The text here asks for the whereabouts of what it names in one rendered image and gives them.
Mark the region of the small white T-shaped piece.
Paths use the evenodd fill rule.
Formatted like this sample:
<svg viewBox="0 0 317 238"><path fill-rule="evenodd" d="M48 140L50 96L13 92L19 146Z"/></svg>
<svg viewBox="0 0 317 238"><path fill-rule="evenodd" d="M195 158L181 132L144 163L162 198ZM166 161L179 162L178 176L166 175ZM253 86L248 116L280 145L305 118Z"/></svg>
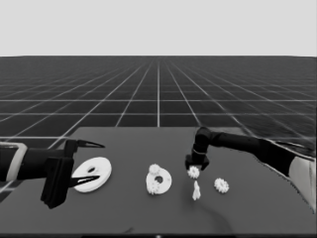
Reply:
<svg viewBox="0 0 317 238"><path fill-rule="evenodd" d="M196 180L196 181L194 182L194 191L193 191L193 194L192 194L192 198L193 198L194 200L197 200L197 199L200 198L200 196L201 196L200 186L199 186L199 184L198 184L198 181Z"/></svg>

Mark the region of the large thick white disc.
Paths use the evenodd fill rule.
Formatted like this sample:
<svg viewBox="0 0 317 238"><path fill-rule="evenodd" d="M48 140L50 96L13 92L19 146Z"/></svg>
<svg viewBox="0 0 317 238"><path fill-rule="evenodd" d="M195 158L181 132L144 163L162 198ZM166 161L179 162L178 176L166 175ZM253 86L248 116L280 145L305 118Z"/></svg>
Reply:
<svg viewBox="0 0 317 238"><path fill-rule="evenodd" d="M83 162L73 172L74 178L98 176L98 179L76 185L74 188L79 192L91 192L101 187L110 177L112 165L103 157L96 157Z"/></svg>

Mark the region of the white toothed sun gear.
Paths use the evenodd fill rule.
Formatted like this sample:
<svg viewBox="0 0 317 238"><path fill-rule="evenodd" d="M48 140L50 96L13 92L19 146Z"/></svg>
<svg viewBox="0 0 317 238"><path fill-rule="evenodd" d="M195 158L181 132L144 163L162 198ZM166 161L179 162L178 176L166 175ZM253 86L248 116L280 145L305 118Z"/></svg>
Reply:
<svg viewBox="0 0 317 238"><path fill-rule="evenodd" d="M229 191L229 184L222 178L216 178L214 181L214 186L220 193L226 193Z"/></svg>

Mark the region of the white round carrier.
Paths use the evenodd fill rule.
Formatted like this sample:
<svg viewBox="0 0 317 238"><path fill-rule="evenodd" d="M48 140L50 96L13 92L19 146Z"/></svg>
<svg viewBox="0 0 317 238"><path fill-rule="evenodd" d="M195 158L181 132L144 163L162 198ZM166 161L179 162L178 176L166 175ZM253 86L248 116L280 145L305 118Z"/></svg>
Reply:
<svg viewBox="0 0 317 238"><path fill-rule="evenodd" d="M171 174L166 169L160 169L159 173L157 175L151 175L150 173L146 176L146 185L154 180L157 180L157 177L161 177L162 181L159 183L159 190L157 194L164 194L166 193L171 185L172 185L172 177Z"/></svg>

